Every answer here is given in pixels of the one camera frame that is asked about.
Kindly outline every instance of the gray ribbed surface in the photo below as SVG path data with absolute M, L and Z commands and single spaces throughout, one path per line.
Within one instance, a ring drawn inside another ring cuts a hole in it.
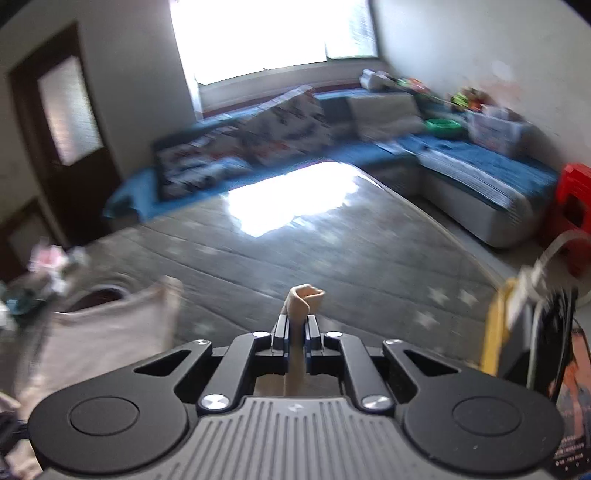
M 353 412 L 343 399 L 250 398 L 239 413 L 203 419 L 188 464 L 169 478 L 408 478 L 404 464 L 380 455 L 393 434 L 389 420 Z
M 387 417 L 344 398 L 246 398 L 229 414 L 202 418 L 168 459 L 125 480 L 463 479 L 413 450 Z M 550 479 L 543 471 L 523 477 Z M 40 480 L 66 480 L 48 471 Z

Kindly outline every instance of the wooden door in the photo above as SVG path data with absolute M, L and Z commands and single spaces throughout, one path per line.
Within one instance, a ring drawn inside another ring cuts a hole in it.
M 9 77 L 33 168 L 63 232 L 73 245 L 106 235 L 101 211 L 121 179 L 93 111 L 76 25 Z
M 33 199 L 0 225 L 0 280 L 8 283 L 27 272 L 31 251 L 41 237 L 59 244 L 39 201 Z

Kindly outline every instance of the plastic storage box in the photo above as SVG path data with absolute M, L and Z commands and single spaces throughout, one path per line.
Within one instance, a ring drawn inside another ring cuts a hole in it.
M 522 120 L 513 110 L 501 106 L 482 105 L 482 113 L 486 116 L 494 116 L 501 120 L 510 120 L 511 122 L 520 122 Z
M 471 111 L 467 112 L 467 118 L 468 134 L 475 144 L 509 158 L 517 158 L 526 152 L 533 128 L 531 123 Z

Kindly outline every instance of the cable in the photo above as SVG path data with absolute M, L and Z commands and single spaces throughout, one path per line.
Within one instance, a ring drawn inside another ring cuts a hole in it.
M 547 306 L 545 300 L 539 301 L 535 304 L 534 323 L 531 328 L 531 342 L 530 342 L 530 364 L 527 368 L 527 383 L 526 387 L 530 390 L 534 389 L 535 384 L 535 369 L 538 367 L 538 339 L 540 337 L 542 312 Z
M 563 334 L 562 334 L 562 350 L 560 352 L 560 362 L 558 363 L 558 371 L 554 379 L 554 390 L 550 396 L 550 401 L 556 403 L 558 395 L 560 393 L 560 387 L 564 378 L 564 371 L 566 370 L 567 358 L 570 358 L 571 349 L 571 333 L 573 330 L 573 316 L 574 308 L 576 307 L 577 290 L 576 288 L 570 291 L 570 295 L 567 297 L 566 291 L 562 291 L 558 295 L 558 299 L 562 299 L 563 304 L 560 305 L 562 308 L 558 308 L 557 314 L 561 317 L 563 322 Z
M 554 241 L 544 250 L 544 252 L 540 255 L 539 259 L 535 262 L 534 268 L 532 269 L 531 276 L 529 277 L 529 282 L 527 284 L 528 292 L 530 293 L 532 298 L 539 300 L 540 297 L 539 292 L 535 289 L 534 285 L 537 285 L 539 279 L 543 276 L 546 268 L 548 266 L 548 262 L 555 256 L 562 247 L 565 246 L 568 242 L 572 240 L 586 240 L 588 243 L 591 244 L 591 235 L 587 232 L 583 232 L 582 230 L 568 230 L 566 232 L 561 233 L 557 236 Z M 591 301 L 591 290 L 589 290 L 584 296 L 578 299 L 577 307 L 582 307 L 583 305 L 587 305 Z

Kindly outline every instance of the red plastic stool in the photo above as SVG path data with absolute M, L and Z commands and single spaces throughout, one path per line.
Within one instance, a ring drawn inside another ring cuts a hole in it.
M 538 238 L 547 246 L 561 233 L 575 229 L 591 234 L 591 168 L 582 163 L 570 163 L 562 171 Z M 569 273 L 578 277 L 591 262 L 591 245 L 573 240 L 564 250 Z

